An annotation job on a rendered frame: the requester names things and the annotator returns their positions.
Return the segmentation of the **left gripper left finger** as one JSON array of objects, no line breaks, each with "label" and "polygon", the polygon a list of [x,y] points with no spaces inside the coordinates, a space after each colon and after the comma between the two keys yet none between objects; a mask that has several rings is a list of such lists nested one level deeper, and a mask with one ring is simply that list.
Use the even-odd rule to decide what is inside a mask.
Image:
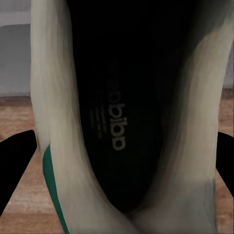
[{"label": "left gripper left finger", "polygon": [[0,143],[0,217],[37,149],[33,130]]}]

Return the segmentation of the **gym shoe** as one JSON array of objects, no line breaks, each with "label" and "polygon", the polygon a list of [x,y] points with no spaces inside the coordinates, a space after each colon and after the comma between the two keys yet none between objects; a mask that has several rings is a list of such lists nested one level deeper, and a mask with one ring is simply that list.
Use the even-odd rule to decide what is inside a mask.
[{"label": "gym shoe", "polygon": [[218,234],[234,0],[31,0],[30,98],[66,234]]}]

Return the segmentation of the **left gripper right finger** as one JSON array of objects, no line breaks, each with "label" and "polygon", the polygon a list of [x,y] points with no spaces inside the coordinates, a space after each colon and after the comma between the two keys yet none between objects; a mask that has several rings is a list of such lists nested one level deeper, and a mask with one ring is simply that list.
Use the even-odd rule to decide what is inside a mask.
[{"label": "left gripper right finger", "polygon": [[234,137],[218,132],[216,168],[234,197]]}]

